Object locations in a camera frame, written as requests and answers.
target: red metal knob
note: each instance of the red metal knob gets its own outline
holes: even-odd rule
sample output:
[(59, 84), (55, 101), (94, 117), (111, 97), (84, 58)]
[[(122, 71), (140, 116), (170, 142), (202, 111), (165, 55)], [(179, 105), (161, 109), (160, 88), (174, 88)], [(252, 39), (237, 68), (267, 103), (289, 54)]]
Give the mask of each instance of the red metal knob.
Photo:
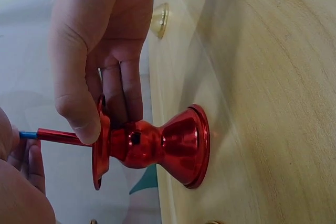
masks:
[[(96, 190), (109, 170), (109, 157), (129, 168), (161, 165), (187, 188), (197, 188), (204, 179), (210, 153), (210, 134), (206, 115), (198, 105), (170, 119), (161, 127), (148, 122), (129, 122), (120, 129), (111, 128), (105, 98), (98, 101), (101, 133), (92, 146), (92, 174)], [(41, 140), (84, 145), (74, 133), (39, 129)]]

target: wooden surface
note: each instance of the wooden surface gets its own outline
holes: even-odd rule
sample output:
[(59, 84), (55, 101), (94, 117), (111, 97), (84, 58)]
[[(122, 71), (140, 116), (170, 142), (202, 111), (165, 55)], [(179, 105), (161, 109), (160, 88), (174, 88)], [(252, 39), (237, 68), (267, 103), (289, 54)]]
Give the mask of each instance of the wooden surface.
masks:
[(206, 111), (211, 158), (188, 190), (158, 169), (163, 224), (336, 223), (335, 0), (155, 0), (153, 121)]

